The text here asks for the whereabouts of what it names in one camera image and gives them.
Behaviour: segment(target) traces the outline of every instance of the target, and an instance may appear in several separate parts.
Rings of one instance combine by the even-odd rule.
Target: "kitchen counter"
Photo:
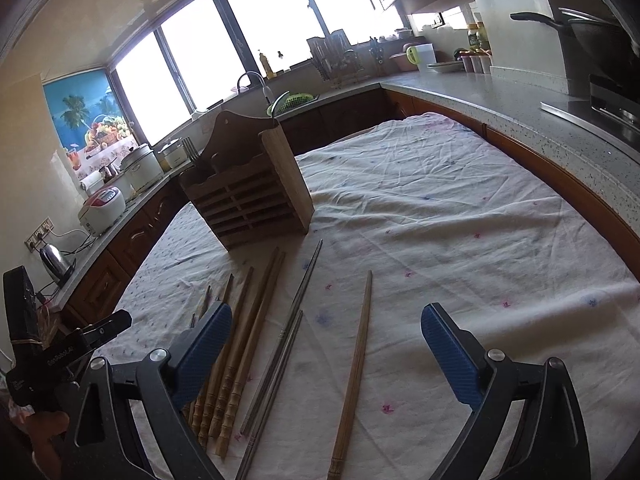
[[[71,297],[74,289],[89,268],[94,264],[98,256],[103,250],[107,248],[109,242],[113,240],[115,235],[118,234],[120,229],[131,220],[134,215],[142,209],[142,207],[151,199],[159,189],[161,189],[171,178],[177,176],[182,170],[190,167],[191,161],[187,160],[177,168],[173,168],[171,171],[165,173],[160,180],[153,184],[149,189],[140,193],[137,197],[127,203],[127,208],[124,213],[116,220],[115,224],[103,232],[98,239],[87,250],[82,251],[76,256],[76,270],[69,278],[68,282],[60,289],[60,292],[56,296],[55,304],[50,307],[51,312],[58,312],[62,310],[68,299]]]
[[[640,165],[583,128],[542,111],[540,101],[575,100],[552,90],[465,72],[409,72],[326,92],[278,120],[375,88],[450,108],[518,140],[583,182],[640,235]]]

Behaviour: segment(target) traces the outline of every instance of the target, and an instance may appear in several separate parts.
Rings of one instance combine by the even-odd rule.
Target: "black handle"
[[[516,22],[539,22],[544,23],[549,27],[553,27],[559,32],[571,31],[571,27],[569,25],[566,25],[563,22],[557,22],[553,18],[545,16],[544,14],[539,14],[537,12],[512,12],[510,16],[511,19],[515,20]]]

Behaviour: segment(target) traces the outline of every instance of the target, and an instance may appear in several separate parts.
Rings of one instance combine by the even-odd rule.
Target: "ceiling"
[[[40,8],[34,12],[37,1]],[[6,28],[10,18],[14,28],[20,20],[27,27],[14,34],[17,43],[4,60],[0,57],[0,92],[35,74],[45,81],[107,63],[135,32],[175,1],[2,0],[0,27]],[[20,20],[16,20],[20,5]]]

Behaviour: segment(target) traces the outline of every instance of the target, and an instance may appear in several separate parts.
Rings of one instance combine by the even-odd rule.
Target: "poster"
[[[60,142],[79,180],[122,159],[138,144],[103,69],[44,85]]]

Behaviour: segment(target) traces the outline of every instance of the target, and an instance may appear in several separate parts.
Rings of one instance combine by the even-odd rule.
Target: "silver kettle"
[[[64,285],[74,272],[76,261],[74,260],[73,263],[70,264],[58,248],[51,244],[45,244],[38,252],[49,276],[51,276],[58,286]]]

